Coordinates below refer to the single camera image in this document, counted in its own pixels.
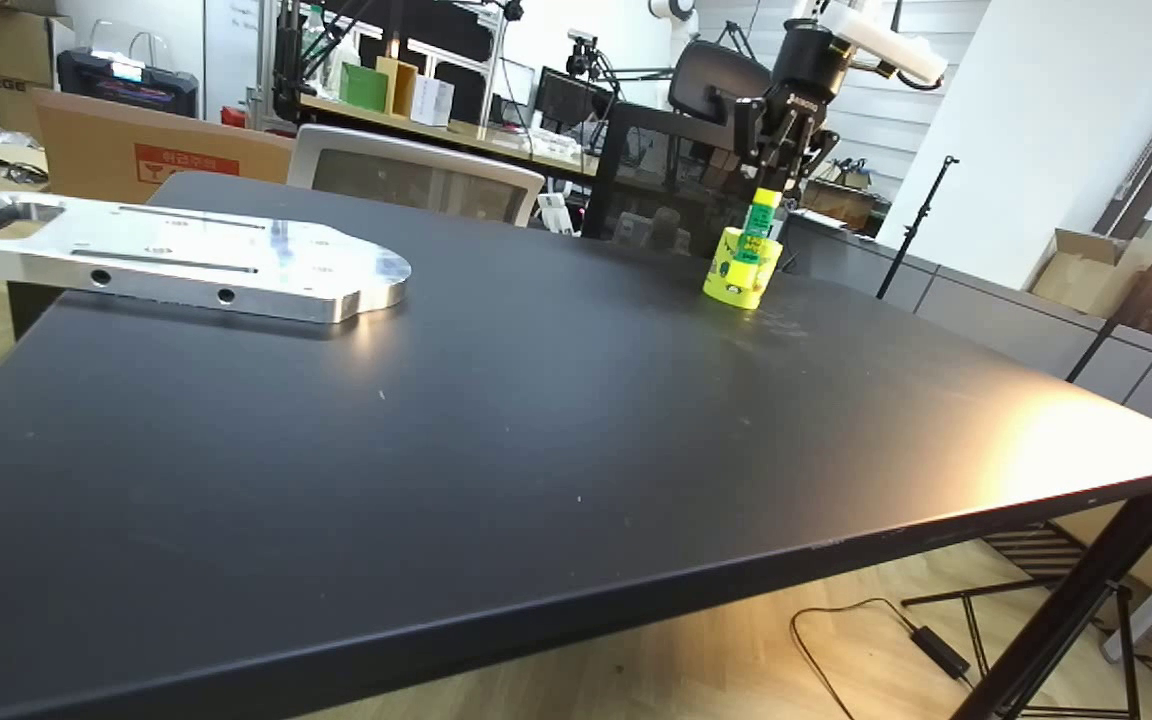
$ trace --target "chair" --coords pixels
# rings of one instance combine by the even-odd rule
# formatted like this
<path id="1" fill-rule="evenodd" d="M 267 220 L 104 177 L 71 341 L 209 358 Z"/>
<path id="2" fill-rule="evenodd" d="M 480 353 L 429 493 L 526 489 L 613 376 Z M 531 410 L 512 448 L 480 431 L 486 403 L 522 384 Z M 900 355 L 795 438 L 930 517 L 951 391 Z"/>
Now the chair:
<path id="1" fill-rule="evenodd" d="M 540 192 L 540 177 L 516 162 L 325 123 L 297 132 L 289 184 L 522 226 Z"/>
<path id="2" fill-rule="evenodd" d="M 668 105 L 695 120 L 734 126 L 737 97 L 764 97 L 769 86 L 774 70 L 762 59 L 710 38 L 693 38 L 673 69 Z"/>
<path id="3" fill-rule="evenodd" d="M 710 261 L 750 197 L 726 123 L 613 105 L 583 235 Z"/>

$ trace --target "black chair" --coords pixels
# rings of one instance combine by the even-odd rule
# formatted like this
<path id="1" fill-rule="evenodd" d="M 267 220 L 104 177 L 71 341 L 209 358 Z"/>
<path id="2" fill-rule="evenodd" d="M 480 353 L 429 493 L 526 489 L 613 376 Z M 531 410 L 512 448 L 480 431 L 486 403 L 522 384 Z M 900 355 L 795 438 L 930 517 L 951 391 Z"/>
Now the black chair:
<path id="1" fill-rule="evenodd" d="M 730 123 L 737 97 L 764 97 L 774 70 L 726 43 L 693 38 L 673 69 L 668 105 L 683 116 Z"/>
<path id="2" fill-rule="evenodd" d="M 750 192 L 730 123 L 613 105 L 583 235 L 710 261 Z"/>

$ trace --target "pole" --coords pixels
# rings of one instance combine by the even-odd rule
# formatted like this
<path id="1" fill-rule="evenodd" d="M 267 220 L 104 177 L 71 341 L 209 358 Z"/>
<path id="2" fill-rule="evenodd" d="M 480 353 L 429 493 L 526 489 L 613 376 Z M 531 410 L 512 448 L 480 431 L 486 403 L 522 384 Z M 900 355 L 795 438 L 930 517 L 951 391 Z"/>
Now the pole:
<path id="1" fill-rule="evenodd" d="M 383 29 L 380 46 L 387 59 L 406 59 L 410 37 L 406 37 L 406 0 L 383 0 Z"/>
<path id="2" fill-rule="evenodd" d="M 1114 327 L 1121 327 L 1129 321 L 1129 313 L 1137 313 L 1142 305 L 1142 290 L 1143 290 L 1143 275 L 1152 275 L 1152 265 L 1150 273 L 1142 273 L 1129 286 L 1129 297 L 1109 313 L 1109 321 L 1098 327 L 1092 345 L 1085 349 L 1085 355 L 1065 371 L 1065 380 L 1081 380 L 1081 371 L 1092 363 L 1092 355 L 1101 353 L 1101 345 L 1114 337 Z"/>
<path id="3" fill-rule="evenodd" d="M 936 180 L 932 180 L 932 188 L 930 188 L 917 220 L 906 226 L 906 240 L 900 240 L 900 248 L 896 248 L 896 254 L 892 254 L 892 265 L 887 265 L 887 275 L 886 275 L 876 299 L 887 297 L 887 286 L 892 286 L 892 278 L 896 278 L 896 273 L 900 273 L 900 265 L 906 265 L 906 254 L 907 254 L 907 244 L 914 244 L 914 235 L 920 235 L 920 225 L 926 225 L 926 216 L 932 213 L 932 200 L 936 200 L 936 192 L 940 192 L 940 180 L 946 180 L 946 173 L 947 173 L 951 162 L 962 162 L 962 161 L 957 161 L 957 154 L 946 154 L 946 161 L 940 161 L 940 173 L 936 173 Z"/>

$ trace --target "robotic arm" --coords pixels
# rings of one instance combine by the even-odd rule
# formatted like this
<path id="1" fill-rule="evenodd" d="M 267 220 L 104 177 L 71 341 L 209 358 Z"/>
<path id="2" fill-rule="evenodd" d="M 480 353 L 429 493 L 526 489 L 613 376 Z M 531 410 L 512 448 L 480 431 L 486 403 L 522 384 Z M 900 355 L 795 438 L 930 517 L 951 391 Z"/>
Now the robotic arm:
<path id="1" fill-rule="evenodd" d="M 762 188 L 787 188 L 787 200 L 801 200 L 801 180 L 835 145 L 835 132 L 822 123 L 847 69 L 900 76 L 914 86 L 940 86 L 946 55 L 851 10 L 846 0 L 787 18 L 774 86 L 737 99 L 737 154 Z"/>

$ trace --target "black table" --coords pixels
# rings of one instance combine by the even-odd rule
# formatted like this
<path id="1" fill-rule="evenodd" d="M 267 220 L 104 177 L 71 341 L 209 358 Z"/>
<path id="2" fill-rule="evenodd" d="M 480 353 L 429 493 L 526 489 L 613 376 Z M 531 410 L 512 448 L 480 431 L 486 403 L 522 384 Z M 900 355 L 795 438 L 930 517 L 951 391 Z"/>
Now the black table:
<path id="1" fill-rule="evenodd" d="M 846 286 L 178 177 L 415 265 L 340 337 L 65 297 L 0 368 L 0 716 L 281 716 L 1129 499 L 962 716 L 1152 543 L 1152 418 Z"/>

